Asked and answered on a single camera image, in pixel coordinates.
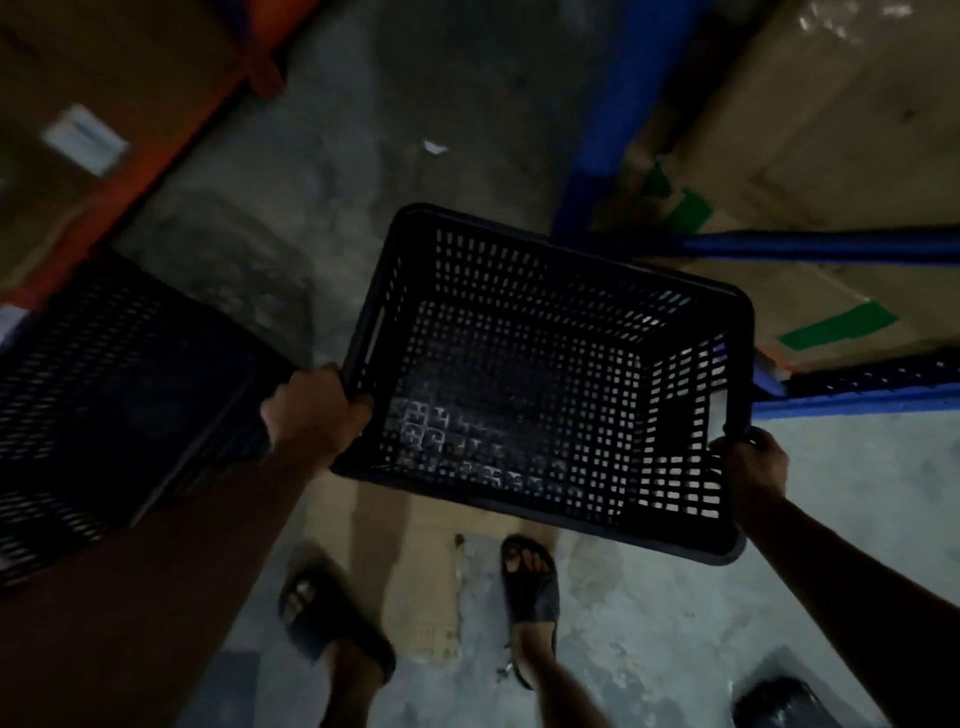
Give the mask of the person's right hand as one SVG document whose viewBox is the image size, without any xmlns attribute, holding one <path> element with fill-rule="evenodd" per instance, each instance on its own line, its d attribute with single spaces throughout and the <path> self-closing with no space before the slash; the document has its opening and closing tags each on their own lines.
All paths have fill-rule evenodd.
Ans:
<svg viewBox="0 0 960 728">
<path fill-rule="evenodd" d="M 786 502 L 789 457 L 784 452 L 784 466 L 778 468 L 744 467 L 719 459 L 734 522 L 753 538 Z"/>
</svg>

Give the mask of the person's left hand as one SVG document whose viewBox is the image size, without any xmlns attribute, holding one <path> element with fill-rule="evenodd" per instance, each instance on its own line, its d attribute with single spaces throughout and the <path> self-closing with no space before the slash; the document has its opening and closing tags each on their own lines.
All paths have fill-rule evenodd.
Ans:
<svg viewBox="0 0 960 728">
<path fill-rule="evenodd" d="M 353 443 L 336 443 L 331 433 L 334 381 L 327 363 L 296 371 L 260 407 L 270 439 L 267 462 L 305 467 L 310 474 L 327 470 Z"/>
</svg>

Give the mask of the black perforated plastic basket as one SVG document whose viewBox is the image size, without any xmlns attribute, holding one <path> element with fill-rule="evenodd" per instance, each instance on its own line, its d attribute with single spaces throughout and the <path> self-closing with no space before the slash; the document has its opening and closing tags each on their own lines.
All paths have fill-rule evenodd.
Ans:
<svg viewBox="0 0 960 728">
<path fill-rule="evenodd" d="M 342 478 L 712 566 L 738 529 L 714 429 L 750 433 L 738 288 L 428 203 L 393 216 L 346 356 Z"/>
</svg>

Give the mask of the person's left forearm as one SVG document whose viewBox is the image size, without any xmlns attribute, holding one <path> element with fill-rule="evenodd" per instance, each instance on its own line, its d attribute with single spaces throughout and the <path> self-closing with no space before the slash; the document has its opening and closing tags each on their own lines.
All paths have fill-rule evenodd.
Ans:
<svg viewBox="0 0 960 728">
<path fill-rule="evenodd" d="M 0 728 L 172 728 L 333 459 L 286 443 L 1 598 Z"/>
</svg>

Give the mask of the cardboard box with green tape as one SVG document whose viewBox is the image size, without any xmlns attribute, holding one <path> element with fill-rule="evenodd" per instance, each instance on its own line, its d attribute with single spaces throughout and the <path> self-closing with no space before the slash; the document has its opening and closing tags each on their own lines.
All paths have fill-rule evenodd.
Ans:
<svg viewBox="0 0 960 728">
<path fill-rule="evenodd" d="M 960 266 L 662 258 L 734 285 L 755 314 L 754 346 L 790 373 L 960 347 Z"/>
</svg>

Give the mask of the flat cardboard sheet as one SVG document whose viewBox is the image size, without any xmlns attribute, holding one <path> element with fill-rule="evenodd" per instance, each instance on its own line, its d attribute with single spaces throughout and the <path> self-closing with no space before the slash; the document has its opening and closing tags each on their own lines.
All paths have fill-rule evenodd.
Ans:
<svg viewBox="0 0 960 728">
<path fill-rule="evenodd" d="M 519 533 L 553 551 L 558 529 L 518 516 L 343 478 L 305 491 L 301 537 L 287 574 L 331 566 L 400 657 L 450 668 L 461 658 L 459 601 L 467 536 Z"/>
</svg>

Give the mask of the person's left black sandal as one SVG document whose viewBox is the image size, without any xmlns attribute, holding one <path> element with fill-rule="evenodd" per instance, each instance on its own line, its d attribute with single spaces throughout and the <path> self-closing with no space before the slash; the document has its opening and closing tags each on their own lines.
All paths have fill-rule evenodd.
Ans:
<svg viewBox="0 0 960 728">
<path fill-rule="evenodd" d="M 277 613 L 295 650 L 316 663 L 334 643 L 346 639 L 374 661 L 387 684 L 397 653 L 379 623 L 354 599 L 336 564 L 313 563 L 290 576 L 280 593 Z"/>
</svg>

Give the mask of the person's black sandal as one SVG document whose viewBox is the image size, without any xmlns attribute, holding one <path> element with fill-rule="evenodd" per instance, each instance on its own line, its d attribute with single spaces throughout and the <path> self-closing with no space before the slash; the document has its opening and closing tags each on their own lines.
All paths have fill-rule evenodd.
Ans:
<svg viewBox="0 0 960 728">
<path fill-rule="evenodd" d="M 524 553 L 535 556 L 545 570 L 528 568 Z M 553 625 L 550 648 L 555 655 L 561 601 L 558 569 L 551 552 L 528 536 L 510 534 L 500 545 L 500 577 L 510 636 L 518 625 Z"/>
<path fill-rule="evenodd" d="M 374 661 L 387 684 L 397 653 L 379 623 L 354 599 L 336 564 L 313 563 L 290 576 L 280 593 L 277 613 L 295 650 L 316 663 L 334 643 L 346 639 Z"/>
</svg>

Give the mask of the large black perforated plastic crate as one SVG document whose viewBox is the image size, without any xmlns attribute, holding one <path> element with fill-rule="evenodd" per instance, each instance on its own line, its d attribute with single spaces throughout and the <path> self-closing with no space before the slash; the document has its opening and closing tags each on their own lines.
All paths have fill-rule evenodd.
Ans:
<svg viewBox="0 0 960 728">
<path fill-rule="evenodd" d="M 0 349 L 0 594 L 261 459 L 293 373 L 118 253 L 83 262 Z"/>
</svg>

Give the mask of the person's right black sandal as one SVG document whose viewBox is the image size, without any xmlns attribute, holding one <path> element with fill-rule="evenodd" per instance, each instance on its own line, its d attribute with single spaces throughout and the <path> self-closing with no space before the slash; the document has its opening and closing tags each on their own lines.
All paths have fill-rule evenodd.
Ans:
<svg viewBox="0 0 960 728">
<path fill-rule="evenodd" d="M 545 570 L 528 568 L 524 553 L 535 556 Z M 553 625 L 550 648 L 555 655 L 561 601 L 558 569 L 551 552 L 528 536 L 510 534 L 500 545 L 500 577 L 510 636 L 518 625 Z"/>
</svg>

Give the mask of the black plastic bag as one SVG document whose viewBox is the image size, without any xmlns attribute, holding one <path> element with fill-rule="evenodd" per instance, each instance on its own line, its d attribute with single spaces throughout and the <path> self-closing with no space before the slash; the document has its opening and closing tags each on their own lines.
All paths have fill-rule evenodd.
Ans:
<svg viewBox="0 0 960 728">
<path fill-rule="evenodd" d="M 730 707 L 734 728 L 843 728 L 810 686 L 778 676 L 756 683 Z"/>
</svg>

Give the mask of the person's left leg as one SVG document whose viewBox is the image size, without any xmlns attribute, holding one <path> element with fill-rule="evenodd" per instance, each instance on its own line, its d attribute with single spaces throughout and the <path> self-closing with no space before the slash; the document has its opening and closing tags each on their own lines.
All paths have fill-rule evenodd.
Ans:
<svg viewBox="0 0 960 728">
<path fill-rule="evenodd" d="M 330 691 L 319 728 L 367 728 L 374 700 L 386 683 L 380 663 L 348 637 L 334 640 L 322 657 L 329 668 Z"/>
</svg>

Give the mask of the person's leg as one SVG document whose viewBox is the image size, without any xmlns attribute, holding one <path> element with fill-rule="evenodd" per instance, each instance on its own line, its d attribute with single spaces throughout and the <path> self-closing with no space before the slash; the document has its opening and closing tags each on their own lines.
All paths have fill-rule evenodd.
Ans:
<svg viewBox="0 0 960 728">
<path fill-rule="evenodd" d="M 380 663 L 348 637 L 334 640 L 322 657 L 329 668 L 330 691 L 319 728 L 367 728 L 374 700 L 386 683 Z"/>
<path fill-rule="evenodd" d="M 611 728 L 583 686 L 557 660 L 554 622 L 512 626 L 510 649 L 517 674 L 535 693 L 543 728 Z"/>
</svg>

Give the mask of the large brown cardboard box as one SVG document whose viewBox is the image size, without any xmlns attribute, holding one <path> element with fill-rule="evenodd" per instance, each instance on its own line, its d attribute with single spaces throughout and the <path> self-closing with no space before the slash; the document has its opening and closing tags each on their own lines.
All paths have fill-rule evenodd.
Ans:
<svg viewBox="0 0 960 728">
<path fill-rule="evenodd" d="M 960 0 L 780 0 L 684 129 L 632 142 L 618 203 L 708 230 L 960 225 Z"/>
</svg>

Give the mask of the cardboard box with white label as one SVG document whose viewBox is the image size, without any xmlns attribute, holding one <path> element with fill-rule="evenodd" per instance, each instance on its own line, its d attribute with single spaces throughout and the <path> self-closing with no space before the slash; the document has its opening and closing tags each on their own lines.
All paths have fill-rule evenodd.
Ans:
<svg viewBox="0 0 960 728">
<path fill-rule="evenodd" d="M 0 296 L 234 59 L 211 0 L 0 0 Z"/>
</svg>

